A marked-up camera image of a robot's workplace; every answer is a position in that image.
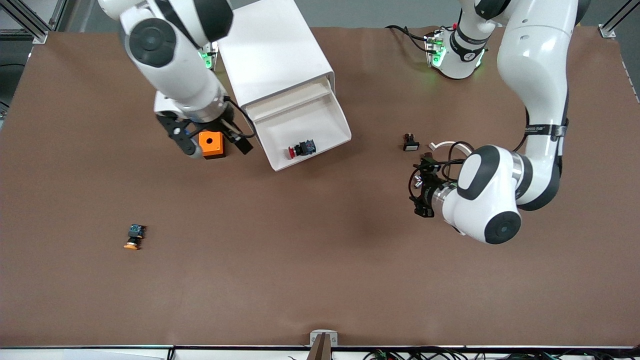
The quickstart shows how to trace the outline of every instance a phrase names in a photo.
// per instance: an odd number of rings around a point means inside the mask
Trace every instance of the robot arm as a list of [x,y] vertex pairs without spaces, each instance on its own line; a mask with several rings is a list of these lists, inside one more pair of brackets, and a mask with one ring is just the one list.
[[[433,174],[424,174],[431,176],[430,183],[437,186],[423,190],[421,196],[460,233],[486,243],[504,243],[520,229],[518,208],[540,209],[557,193],[566,131],[566,55],[577,3],[512,0],[508,6],[500,7],[508,25],[498,54],[498,68],[527,109],[527,147],[524,155],[494,145],[479,148],[464,161],[457,184],[437,184]],[[465,10],[468,9],[463,5],[463,14]],[[485,19],[481,19],[475,26],[460,24],[458,29],[485,27]],[[454,65],[448,67],[447,59]],[[448,54],[441,71],[465,69],[470,74],[475,63],[460,59]],[[433,173],[433,166],[424,167]]]
[[[154,111],[182,151],[199,158],[193,139],[203,130],[221,131],[243,153],[252,149],[234,124],[227,92],[207,69],[198,48],[226,36],[233,12],[227,0],[99,0],[124,30],[124,47],[158,91]],[[194,124],[195,129],[187,129]]]

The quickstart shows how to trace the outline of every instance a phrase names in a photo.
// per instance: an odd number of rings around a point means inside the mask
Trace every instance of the brown table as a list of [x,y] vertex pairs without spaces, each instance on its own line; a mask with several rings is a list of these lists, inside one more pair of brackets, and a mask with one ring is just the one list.
[[615,41],[576,29],[560,192],[491,246],[413,214],[401,140],[520,141],[501,34],[464,81],[397,32],[314,34],[353,139],[277,173],[259,149],[185,157],[115,34],[36,46],[0,132],[0,345],[638,342],[640,106]]

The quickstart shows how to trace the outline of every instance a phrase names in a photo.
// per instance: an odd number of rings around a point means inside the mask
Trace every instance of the orange object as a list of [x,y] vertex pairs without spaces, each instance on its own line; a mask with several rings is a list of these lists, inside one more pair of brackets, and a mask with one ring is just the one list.
[[198,134],[198,144],[205,159],[224,158],[225,139],[219,131],[202,131]]

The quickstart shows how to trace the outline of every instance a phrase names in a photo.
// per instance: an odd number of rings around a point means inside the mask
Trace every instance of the gray floor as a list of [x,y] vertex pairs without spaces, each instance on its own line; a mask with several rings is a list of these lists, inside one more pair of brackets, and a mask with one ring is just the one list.
[[[230,0],[234,8],[255,0]],[[452,0],[296,0],[309,26],[340,26],[345,28],[382,28],[389,24],[411,28],[451,24],[458,19],[460,6]],[[583,25],[605,22],[625,0],[592,0]],[[73,32],[116,32],[118,23],[107,17],[97,0],[77,0],[69,12],[69,21],[62,29]],[[640,84],[640,10],[631,13],[617,28],[628,73]],[[26,63],[31,51],[28,41],[0,40],[0,64]],[[11,105],[13,93],[22,74],[22,67],[0,67],[0,101]]]

